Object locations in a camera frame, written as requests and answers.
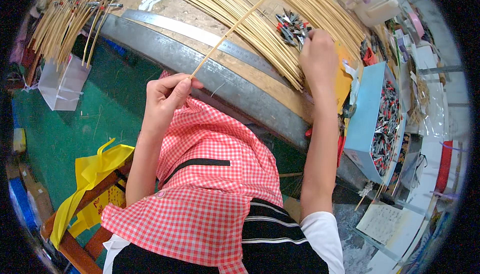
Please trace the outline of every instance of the wooden chair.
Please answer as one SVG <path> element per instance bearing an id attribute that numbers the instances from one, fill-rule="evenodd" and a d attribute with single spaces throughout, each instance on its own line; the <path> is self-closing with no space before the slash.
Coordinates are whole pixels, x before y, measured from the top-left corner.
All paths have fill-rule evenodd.
<path id="1" fill-rule="evenodd" d="M 124 166 L 110 173 L 110 175 L 108 175 L 92 190 L 86 191 L 80 203 L 78 204 L 75 214 L 93 202 L 93 200 L 95 200 L 110 187 L 116 185 L 118 181 L 121 179 L 126 180 L 126 177 L 130 172 L 132 159 L 133 154 L 126 160 Z M 52 234 L 53 223 L 55 222 L 56 215 L 57 212 L 48 218 L 48 220 L 43 223 L 42 228 L 40 229 L 40 234 L 45 241 L 47 241 Z M 88 241 L 85 247 L 82 248 L 76 239 L 68 231 L 65 231 L 65 234 L 58 245 L 58 250 L 63 253 L 63 255 L 72 263 L 72 265 L 74 265 L 75 268 L 77 268 L 77 270 L 82 274 L 101 274 L 102 269 L 100 269 L 95 261 L 102 253 L 102 243 L 108 241 L 111 236 L 112 233 L 110 231 L 100 227 Z"/>

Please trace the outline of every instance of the handwritten note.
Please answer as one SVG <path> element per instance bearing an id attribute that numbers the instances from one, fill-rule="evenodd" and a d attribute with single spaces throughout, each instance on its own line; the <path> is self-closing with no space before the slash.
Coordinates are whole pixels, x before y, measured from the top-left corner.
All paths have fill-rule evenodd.
<path id="1" fill-rule="evenodd" d="M 386 245 L 400 223 L 403 212 L 383 202 L 370 204 L 357 229 Z"/>

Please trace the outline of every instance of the chair leg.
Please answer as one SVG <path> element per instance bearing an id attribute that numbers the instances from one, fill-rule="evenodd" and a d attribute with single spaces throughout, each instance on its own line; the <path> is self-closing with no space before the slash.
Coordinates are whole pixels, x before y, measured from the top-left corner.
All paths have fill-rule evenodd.
<path id="1" fill-rule="evenodd" d="M 100 227 L 85 245 L 85 251 L 96 260 L 102 254 L 104 248 L 102 243 L 108 241 L 112 235 L 113 233 Z"/>
<path id="2" fill-rule="evenodd" d="M 65 231 L 59 251 L 77 268 L 81 274 L 102 274 L 95 260 L 78 244 L 70 232 Z"/>

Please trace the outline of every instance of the metal ruler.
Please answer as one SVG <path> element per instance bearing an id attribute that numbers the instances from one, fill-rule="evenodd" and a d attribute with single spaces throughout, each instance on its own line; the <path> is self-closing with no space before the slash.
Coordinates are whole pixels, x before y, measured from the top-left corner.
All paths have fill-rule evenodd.
<path id="1" fill-rule="evenodd" d="M 202 30 L 198 27 L 166 18 L 163 16 L 159 16 L 156 14 L 152 14 L 146 11 L 135 10 L 135 9 L 127 9 L 122 18 L 125 19 L 132 19 L 136 21 L 140 21 L 143 23 L 151 24 L 157 27 L 161 27 L 178 34 L 184 35 L 201 43 L 205 43 L 211 47 L 214 47 L 221 39 L 220 36 L 210 33 L 208 31 Z M 260 70 L 261 72 L 267 74 L 268 76 L 272 77 L 273 79 L 279 81 L 283 85 L 289 86 L 289 83 L 286 81 L 285 78 L 281 77 L 279 73 L 273 68 L 273 66 L 268 63 L 263 57 L 250 52 L 247 49 L 243 49 L 242 47 L 228 41 L 224 40 L 219 46 L 218 50 L 231 55 L 238 60 L 245 62 L 246 64 Z"/>

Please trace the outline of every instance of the transparent plastic bag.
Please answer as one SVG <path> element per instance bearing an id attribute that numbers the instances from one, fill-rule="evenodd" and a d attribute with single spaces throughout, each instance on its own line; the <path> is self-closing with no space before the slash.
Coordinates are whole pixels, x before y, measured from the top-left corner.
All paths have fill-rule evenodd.
<path id="1" fill-rule="evenodd" d="M 444 90 L 438 74 L 418 75 L 411 72 L 410 75 L 409 125 L 418 125 L 418 133 L 425 137 L 445 139 L 445 125 L 448 123 L 445 123 Z"/>

